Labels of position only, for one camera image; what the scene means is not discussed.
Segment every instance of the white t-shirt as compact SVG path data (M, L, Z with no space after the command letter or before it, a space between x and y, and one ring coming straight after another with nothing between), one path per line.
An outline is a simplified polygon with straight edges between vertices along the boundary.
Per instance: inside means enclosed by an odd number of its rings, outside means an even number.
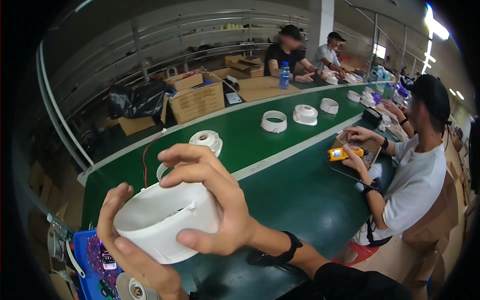
M386 239L410 228L428 212L442 191L447 168L444 145L429 152L416 153L418 144L418 134L395 144L395 156L399 164L384 195L386 205L383 219L388 228L375 228L370 216L374 240ZM366 229L365 224L355 235L354 242L370 244Z
M338 61L335 51L330 50L327 44L318 47L317 52L313 57L313 65L320 70L328 70L328 67L324 65L323 61L321 61L322 58L326 58L332 64L340 67L340 62Z

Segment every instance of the white pillar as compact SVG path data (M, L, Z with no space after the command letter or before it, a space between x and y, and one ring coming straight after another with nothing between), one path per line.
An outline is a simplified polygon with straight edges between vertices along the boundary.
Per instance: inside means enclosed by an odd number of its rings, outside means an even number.
M318 47L327 43L328 34L333 31L335 0L309 0L308 9L310 21L305 57L312 60Z

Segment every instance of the yellow electric screwdriver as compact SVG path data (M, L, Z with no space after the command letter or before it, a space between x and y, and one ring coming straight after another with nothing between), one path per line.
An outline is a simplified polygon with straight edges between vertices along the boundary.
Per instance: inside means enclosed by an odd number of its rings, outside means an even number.
M368 154L368 150L362 148L357 150L352 149L352 152L360 157ZM328 153L330 154L330 161L344 160L348 158L348 155L343 148L330 149L328 150Z

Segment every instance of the window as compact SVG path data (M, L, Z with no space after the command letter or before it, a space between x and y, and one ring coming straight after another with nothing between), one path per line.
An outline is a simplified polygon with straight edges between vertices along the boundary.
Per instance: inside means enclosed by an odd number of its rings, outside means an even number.
M373 53L381 59L385 59L386 51L387 51L387 48L385 48L383 46L380 46L380 45L377 45L377 44L375 44L373 46Z

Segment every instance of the gray t-shirt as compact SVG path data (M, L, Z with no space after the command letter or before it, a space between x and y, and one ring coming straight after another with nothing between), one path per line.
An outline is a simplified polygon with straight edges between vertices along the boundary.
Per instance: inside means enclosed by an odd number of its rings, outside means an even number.
M340 67L340 62L338 61L335 51L330 50L327 44L318 47L317 52L313 57L312 64L320 70L328 70L328 67L324 65L323 61L321 61L322 58L326 58L332 64Z

